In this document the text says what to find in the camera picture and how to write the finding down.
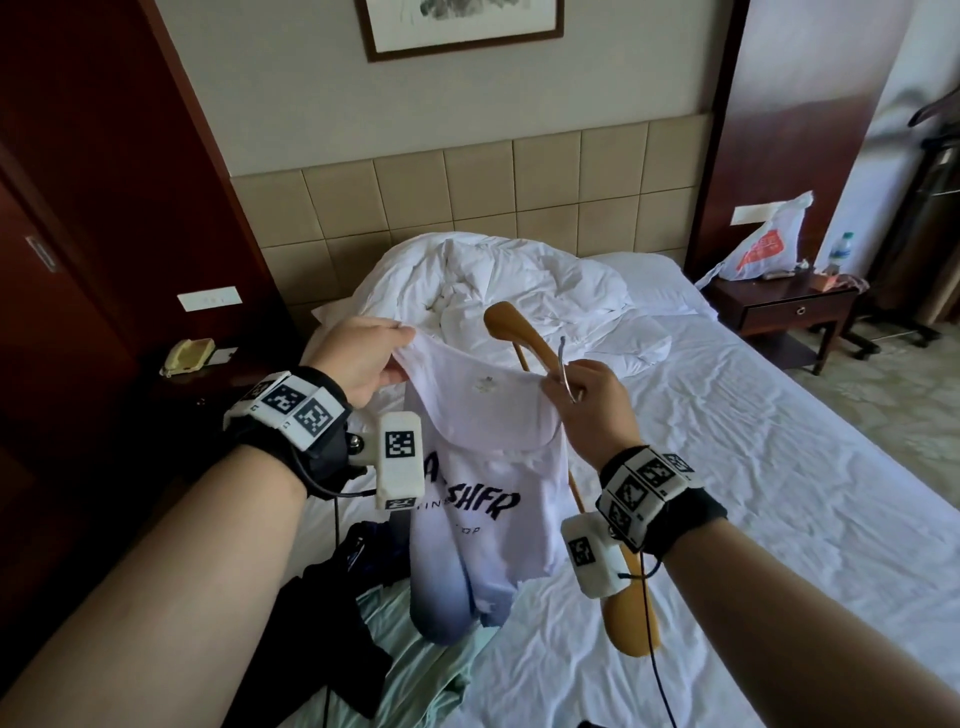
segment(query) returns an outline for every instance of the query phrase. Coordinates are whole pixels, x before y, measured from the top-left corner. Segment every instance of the white t-shirt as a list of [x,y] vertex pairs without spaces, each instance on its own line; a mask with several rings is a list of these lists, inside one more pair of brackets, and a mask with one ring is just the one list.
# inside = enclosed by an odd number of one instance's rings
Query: white t-shirt
[[566,438],[541,377],[475,359],[420,332],[396,352],[420,415],[425,495],[411,515],[411,618],[453,643],[500,625],[517,585],[566,560]]

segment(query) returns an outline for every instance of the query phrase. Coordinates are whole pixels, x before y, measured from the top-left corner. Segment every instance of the white plastic bag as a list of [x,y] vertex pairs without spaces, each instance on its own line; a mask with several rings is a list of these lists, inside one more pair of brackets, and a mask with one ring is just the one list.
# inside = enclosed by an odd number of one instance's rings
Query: white plastic bag
[[697,281],[703,289],[716,276],[723,280],[749,280],[771,271],[792,271],[797,267],[797,241],[806,209],[813,205],[813,193],[780,206],[754,234]]

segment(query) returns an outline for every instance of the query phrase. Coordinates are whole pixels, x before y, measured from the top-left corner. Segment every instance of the red logo on bag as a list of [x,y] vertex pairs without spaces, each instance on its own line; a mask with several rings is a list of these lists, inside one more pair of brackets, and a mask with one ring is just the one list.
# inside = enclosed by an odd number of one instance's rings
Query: red logo on bag
[[780,239],[780,233],[777,231],[769,231],[754,243],[753,248],[747,251],[747,254],[744,255],[740,261],[740,264],[736,266],[736,270],[739,272],[743,269],[743,266],[748,263],[756,263],[764,258],[779,255],[783,252],[784,248],[786,248],[786,246],[783,245],[783,241]]

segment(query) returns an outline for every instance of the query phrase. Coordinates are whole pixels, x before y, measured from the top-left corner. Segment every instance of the water bottle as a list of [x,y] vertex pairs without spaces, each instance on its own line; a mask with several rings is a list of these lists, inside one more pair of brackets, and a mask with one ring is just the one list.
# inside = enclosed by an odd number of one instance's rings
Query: water bottle
[[837,241],[830,251],[830,263],[827,266],[827,275],[836,276],[840,273],[840,267],[850,260],[850,253],[853,248],[853,233],[844,232],[843,237]]

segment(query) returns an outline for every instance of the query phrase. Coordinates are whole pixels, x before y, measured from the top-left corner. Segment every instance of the white outlet panel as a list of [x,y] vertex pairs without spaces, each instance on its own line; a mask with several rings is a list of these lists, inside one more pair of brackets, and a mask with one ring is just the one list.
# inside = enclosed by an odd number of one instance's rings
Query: white outlet panel
[[222,305],[237,305],[242,303],[236,286],[226,288],[211,288],[208,291],[194,291],[177,295],[184,311],[203,311],[205,308],[219,308]]
[[786,205],[786,201],[781,203],[767,203],[766,205],[742,205],[733,209],[733,219],[731,225],[749,225],[750,223],[765,223],[774,213],[780,209],[781,205]]

